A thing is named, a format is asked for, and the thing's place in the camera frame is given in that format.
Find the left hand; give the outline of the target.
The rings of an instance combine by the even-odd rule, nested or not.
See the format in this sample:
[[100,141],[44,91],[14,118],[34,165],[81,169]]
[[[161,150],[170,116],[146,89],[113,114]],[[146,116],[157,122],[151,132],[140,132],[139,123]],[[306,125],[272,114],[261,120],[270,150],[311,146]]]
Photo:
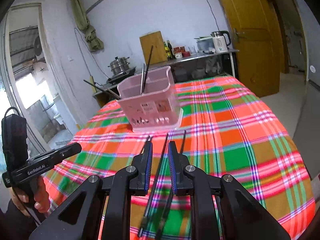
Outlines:
[[[27,210],[23,207],[23,203],[28,203],[29,198],[27,194],[17,188],[8,188],[11,196],[11,200],[14,205],[23,213],[25,216],[29,217]],[[35,209],[39,211],[39,213],[46,213],[50,208],[50,200],[49,194],[46,191],[46,185],[44,183],[44,179],[42,176],[39,176],[37,179],[37,192],[34,194],[35,200]]]

